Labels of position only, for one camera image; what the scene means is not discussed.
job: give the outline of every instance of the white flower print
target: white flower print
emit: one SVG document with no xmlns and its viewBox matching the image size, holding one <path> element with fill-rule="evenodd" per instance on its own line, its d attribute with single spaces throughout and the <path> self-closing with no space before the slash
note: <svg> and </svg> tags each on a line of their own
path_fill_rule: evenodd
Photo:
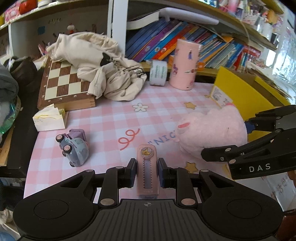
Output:
<svg viewBox="0 0 296 241">
<path fill-rule="evenodd" d="M 138 103 L 138 104 L 134 104 L 133 105 L 133 108 L 135 112 L 138 112 L 138 111 L 146 111 L 146 109 L 148 108 L 149 106 L 148 105 L 142 105 L 142 103 Z"/>
</svg>

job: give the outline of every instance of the brown chess square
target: brown chess square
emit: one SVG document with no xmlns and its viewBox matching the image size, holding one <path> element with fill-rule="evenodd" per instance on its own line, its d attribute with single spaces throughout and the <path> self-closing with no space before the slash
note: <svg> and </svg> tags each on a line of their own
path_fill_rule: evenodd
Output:
<svg viewBox="0 0 296 241">
<path fill-rule="evenodd" d="M 51 69 L 58 69 L 61 67 L 61 64 L 62 62 L 55 62 L 55 63 L 52 63 L 52 67 Z"/>
<path fill-rule="evenodd" d="M 69 83 L 75 83 L 75 82 L 80 82 L 81 79 L 79 79 L 77 77 L 77 74 L 70 74 L 70 80 L 69 80 Z"/>
<path fill-rule="evenodd" d="M 67 95 L 69 91 L 69 85 L 60 85 L 57 87 L 57 96 Z"/>
<path fill-rule="evenodd" d="M 70 71 L 71 71 L 71 66 L 61 68 L 59 71 L 59 75 L 62 76 L 62 75 L 70 74 Z"/>
<path fill-rule="evenodd" d="M 48 79 L 47 88 L 56 87 L 59 81 L 59 77 Z"/>
<path fill-rule="evenodd" d="M 88 91 L 90 82 L 82 81 L 81 82 L 81 92 Z"/>
</svg>

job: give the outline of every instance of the purple book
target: purple book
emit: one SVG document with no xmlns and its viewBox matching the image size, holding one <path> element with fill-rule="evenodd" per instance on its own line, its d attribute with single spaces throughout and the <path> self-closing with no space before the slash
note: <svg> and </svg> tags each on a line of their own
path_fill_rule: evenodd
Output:
<svg viewBox="0 0 296 241">
<path fill-rule="evenodd" d="M 170 31 L 175 27 L 180 21 L 173 20 L 169 25 L 167 25 L 158 35 L 151 39 L 143 49 L 133 58 L 137 62 L 143 61 L 145 56 L 149 53 L 150 50 Z"/>
</svg>

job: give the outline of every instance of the cream chess square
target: cream chess square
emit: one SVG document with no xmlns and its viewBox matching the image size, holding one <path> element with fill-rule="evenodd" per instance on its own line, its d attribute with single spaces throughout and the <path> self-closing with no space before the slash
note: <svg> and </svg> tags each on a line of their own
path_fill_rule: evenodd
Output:
<svg viewBox="0 0 296 241">
<path fill-rule="evenodd" d="M 69 80 L 70 80 L 70 75 L 69 74 L 60 76 L 59 81 L 57 82 L 57 86 L 67 85 L 67 84 L 69 84 Z"/>
<path fill-rule="evenodd" d="M 69 84 L 69 90 L 68 90 L 69 95 L 78 94 L 80 92 L 81 92 L 81 82 L 75 82 L 75 83 Z"/>
<path fill-rule="evenodd" d="M 72 65 L 71 70 L 70 70 L 70 74 L 76 74 L 76 73 L 77 73 L 77 69 Z"/>
<path fill-rule="evenodd" d="M 56 98 L 56 96 L 57 96 L 57 86 L 46 89 L 44 99 L 49 100 L 49 99 Z"/>
<path fill-rule="evenodd" d="M 61 63 L 61 68 L 68 67 L 68 66 L 71 66 L 71 64 L 68 61 L 63 61 Z"/>
<path fill-rule="evenodd" d="M 56 78 L 56 77 L 59 77 L 59 69 L 50 70 L 48 78 L 52 79 L 52 78 Z"/>
</svg>

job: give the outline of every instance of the chessboard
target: chessboard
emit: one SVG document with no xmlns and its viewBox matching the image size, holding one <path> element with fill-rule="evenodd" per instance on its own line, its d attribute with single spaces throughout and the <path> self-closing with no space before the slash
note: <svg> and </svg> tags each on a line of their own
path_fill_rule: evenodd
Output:
<svg viewBox="0 0 296 241">
<path fill-rule="evenodd" d="M 95 96 L 87 95 L 89 82 L 77 77 L 77 69 L 67 61 L 48 57 L 38 97 L 38 109 L 54 104 L 66 111 L 95 107 Z"/>
</svg>

